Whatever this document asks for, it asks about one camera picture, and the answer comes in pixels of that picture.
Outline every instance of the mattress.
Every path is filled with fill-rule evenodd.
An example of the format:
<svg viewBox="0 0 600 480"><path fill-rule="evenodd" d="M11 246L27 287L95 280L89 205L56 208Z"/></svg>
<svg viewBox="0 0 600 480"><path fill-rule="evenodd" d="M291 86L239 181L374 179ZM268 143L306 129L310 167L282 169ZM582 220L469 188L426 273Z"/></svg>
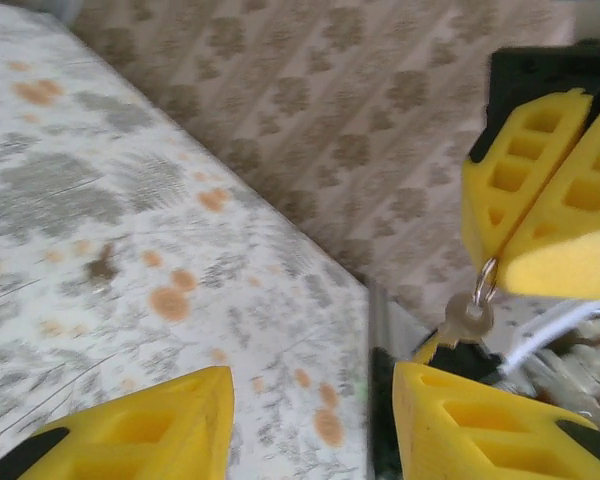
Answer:
<svg viewBox="0 0 600 480"><path fill-rule="evenodd" d="M227 478L362 478L366 290L52 18L0 6L0 457L229 365Z"/></svg>

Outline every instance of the white cable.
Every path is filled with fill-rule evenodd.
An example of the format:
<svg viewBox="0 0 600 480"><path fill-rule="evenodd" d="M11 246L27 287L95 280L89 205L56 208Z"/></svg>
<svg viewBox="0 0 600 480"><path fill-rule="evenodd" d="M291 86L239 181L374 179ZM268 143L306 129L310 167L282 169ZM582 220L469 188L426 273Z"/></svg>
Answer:
<svg viewBox="0 0 600 480"><path fill-rule="evenodd" d="M567 300L549 309L544 315L516 331L515 336L518 338L514 338L512 348L505 355L500 371L508 375L518 369L529 355L598 312L600 302L581 303L576 300Z"/></svg>

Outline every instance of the key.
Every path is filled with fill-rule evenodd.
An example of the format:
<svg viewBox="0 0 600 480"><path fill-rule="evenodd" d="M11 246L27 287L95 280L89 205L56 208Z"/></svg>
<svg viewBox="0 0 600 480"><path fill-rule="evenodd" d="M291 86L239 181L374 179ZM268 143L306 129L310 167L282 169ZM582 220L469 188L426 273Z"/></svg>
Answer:
<svg viewBox="0 0 600 480"><path fill-rule="evenodd" d="M440 345L455 348L459 341L477 342L493 328L491 305L485 302L476 307L471 293L457 293L451 297L444 314L445 320L437 335Z"/></svg>

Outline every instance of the key ring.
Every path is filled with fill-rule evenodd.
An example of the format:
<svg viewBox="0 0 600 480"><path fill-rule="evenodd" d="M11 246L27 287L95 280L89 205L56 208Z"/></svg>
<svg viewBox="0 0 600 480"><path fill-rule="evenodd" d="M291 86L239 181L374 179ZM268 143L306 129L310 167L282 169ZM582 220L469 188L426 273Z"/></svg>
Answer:
<svg viewBox="0 0 600 480"><path fill-rule="evenodd" d="M489 303L496 293L496 272L498 271L498 260L490 258L482 267L476 288L473 291L473 304L476 307L482 308L483 305Z"/></svg>

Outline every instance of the bed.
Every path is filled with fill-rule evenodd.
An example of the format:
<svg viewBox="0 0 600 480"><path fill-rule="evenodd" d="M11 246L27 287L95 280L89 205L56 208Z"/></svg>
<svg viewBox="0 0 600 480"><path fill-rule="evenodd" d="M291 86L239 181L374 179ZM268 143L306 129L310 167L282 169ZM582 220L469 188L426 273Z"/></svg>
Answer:
<svg viewBox="0 0 600 480"><path fill-rule="evenodd" d="M366 290L51 17L0 6L0 456L229 365L227 478L362 478Z"/></svg>

